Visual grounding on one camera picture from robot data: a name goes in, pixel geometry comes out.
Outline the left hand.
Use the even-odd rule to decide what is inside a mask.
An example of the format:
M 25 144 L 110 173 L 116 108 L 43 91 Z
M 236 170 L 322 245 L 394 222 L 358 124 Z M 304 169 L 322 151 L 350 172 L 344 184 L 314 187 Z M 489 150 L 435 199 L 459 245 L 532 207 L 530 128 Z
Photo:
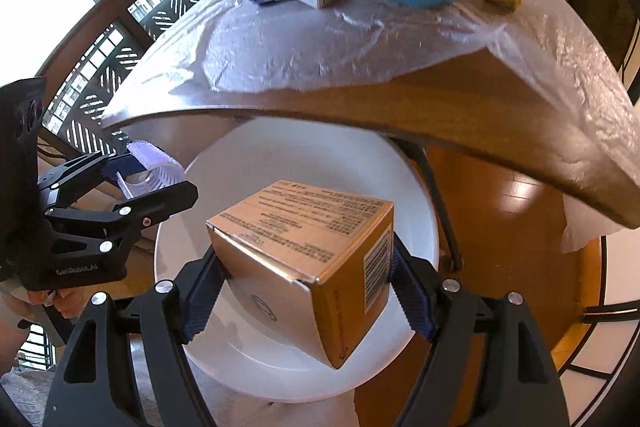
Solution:
M 35 321 L 32 307 L 41 306 L 49 295 L 47 291 L 29 291 L 28 301 L 14 296 L 1 296 L 1 369 L 2 375 L 14 366 L 18 350 L 28 337 L 26 329 L 18 329 L 17 323 L 25 320 Z M 66 288 L 56 292 L 52 303 L 55 309 L 66 319 L 73 319 L 81 314 L 87 299 L 82 288 Z

